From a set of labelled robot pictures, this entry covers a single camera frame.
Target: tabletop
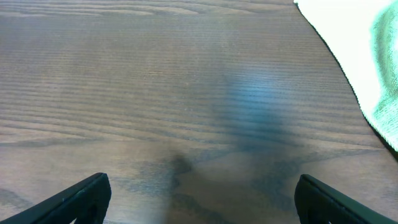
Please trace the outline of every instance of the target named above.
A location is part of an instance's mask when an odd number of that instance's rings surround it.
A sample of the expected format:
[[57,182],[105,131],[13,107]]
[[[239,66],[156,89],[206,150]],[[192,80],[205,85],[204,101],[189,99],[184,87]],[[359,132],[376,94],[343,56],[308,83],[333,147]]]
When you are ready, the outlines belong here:
[[105,223],[299,223],[310,174],[398,220],[398,165],[291,0],[0,1],[0,220],[96,172]]

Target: green towel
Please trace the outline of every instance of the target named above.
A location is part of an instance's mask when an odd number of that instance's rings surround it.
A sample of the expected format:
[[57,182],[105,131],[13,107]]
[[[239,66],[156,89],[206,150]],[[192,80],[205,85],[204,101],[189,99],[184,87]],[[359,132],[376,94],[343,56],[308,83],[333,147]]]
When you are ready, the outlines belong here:
[[365,118],[398,151],[398,1],[295,3],[341,65]]

